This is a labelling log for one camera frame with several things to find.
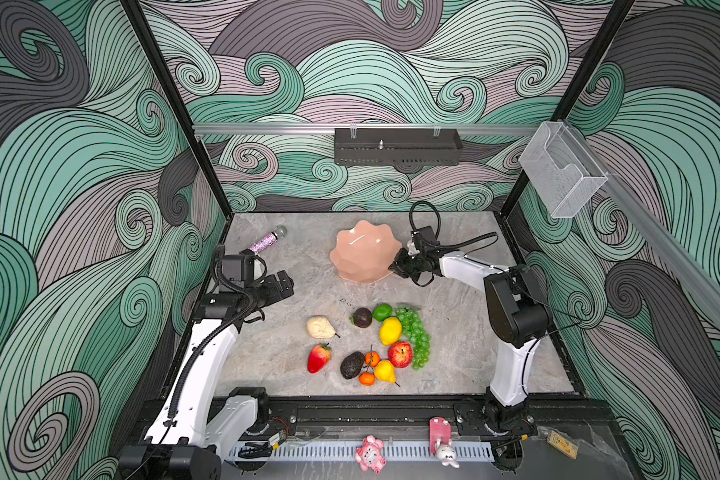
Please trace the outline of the pink scalloped fruit bowl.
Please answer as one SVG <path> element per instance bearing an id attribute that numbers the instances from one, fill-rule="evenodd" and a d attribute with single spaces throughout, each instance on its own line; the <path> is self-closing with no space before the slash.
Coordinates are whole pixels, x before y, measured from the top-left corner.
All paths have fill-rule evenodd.
<path id="1" fill-rule="evenodd" d="M 360 220 L 351 229 L 337 234 L 329 258 L 340 278 L 372 284 L 392 274 L 390 265 L 401 248 L 388 225 Z"/>

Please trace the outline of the beige fake pear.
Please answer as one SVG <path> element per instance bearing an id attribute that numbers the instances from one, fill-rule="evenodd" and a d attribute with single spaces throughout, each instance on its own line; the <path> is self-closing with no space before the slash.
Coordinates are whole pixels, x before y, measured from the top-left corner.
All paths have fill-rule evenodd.
<path id="1" fill-rule="evenodd" d="M 306 323 L 308 335 L 317 340 L 329 340 L 340 337 L 334 326 L 325 316 L 312 316 Z"/>

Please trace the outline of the red fake strawberry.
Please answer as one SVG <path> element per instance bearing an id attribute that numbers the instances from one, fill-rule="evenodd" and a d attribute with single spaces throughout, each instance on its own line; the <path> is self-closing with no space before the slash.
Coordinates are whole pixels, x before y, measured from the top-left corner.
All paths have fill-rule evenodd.
<path id="1" fill-rule="evenodd" d="M 331 360 L 331 348 L 328 343 L 315 345 L 309 353 L 307 370 L 315 374 L 322 370 Z"/>

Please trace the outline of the yellow fake lemon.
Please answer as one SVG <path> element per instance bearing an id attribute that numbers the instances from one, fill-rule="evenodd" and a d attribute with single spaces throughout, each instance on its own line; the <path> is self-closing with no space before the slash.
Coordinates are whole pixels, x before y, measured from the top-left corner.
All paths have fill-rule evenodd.
<path id="1" fill-rule="evenodd" d="M 379 338 L 383 345 L 391 346 L 398 342 L 402 336 L 402 323 L 396 317 L 390 317 L 382 322 Z"/>

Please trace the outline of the red fake apple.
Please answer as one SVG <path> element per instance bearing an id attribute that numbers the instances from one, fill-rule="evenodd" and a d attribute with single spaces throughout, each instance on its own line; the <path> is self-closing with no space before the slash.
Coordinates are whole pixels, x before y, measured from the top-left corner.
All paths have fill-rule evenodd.
<path id="1" fill-rule="evenodd" d="M 413 348 L 408 342 L 398 341 L 388 348 L 387 358 L 395 368 L 406 368 L 413 361 Z"/>

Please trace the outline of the dark fake avocado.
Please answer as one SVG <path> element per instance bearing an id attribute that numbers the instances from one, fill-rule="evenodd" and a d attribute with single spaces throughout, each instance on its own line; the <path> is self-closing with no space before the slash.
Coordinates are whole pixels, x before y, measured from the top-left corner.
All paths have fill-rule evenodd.
<path id="1" fill-rule="evenodd" d="M 346 380 L 356 378 L 365 366 L 365 354 L 355 351 L 346 356 L 340 364 L 340 374 Z"/>

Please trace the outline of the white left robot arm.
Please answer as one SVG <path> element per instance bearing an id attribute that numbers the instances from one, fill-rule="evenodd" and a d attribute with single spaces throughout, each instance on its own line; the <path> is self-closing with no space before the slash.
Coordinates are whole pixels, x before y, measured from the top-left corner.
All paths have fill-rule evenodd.
<path id="1" fill-rule="evenodd" d="M 142 438 L 120 454 L 119 479 L 218 479 L 242 436 L 270 422 L 262 387 L 233 390 L 218 411 L 212 403 L 242 327 L 264 320 L 265 307 L 291 297 L 294 282 L 285 271 L 268 273 L 251 249 L 227 255 L 222 247 L 213 277 L 218 290 L 197 305 L 177 376 Z"/>

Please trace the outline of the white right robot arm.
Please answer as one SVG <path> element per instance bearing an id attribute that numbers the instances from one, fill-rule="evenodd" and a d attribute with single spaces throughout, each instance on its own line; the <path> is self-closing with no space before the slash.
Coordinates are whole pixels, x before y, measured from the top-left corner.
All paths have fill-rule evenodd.
<path id="1" fill-rule="evenodd" d="M 461 282 L 483 293 L 489 324 L 499 340 L 494 376 L 486 392 L 484 416 L 490 428 L 508 430 L 528 425 L 527 381 L 535 351 L 552 323 L 552 310 L 538 300 L 523 266 L 497 266 L 462 251 L 475 243 L 495 240 L 495 232 L 446 245 L 430 226 L 411 231 L 411 239 L 396 254 L 390 270 L 418 283 L 422 274 Z"/>

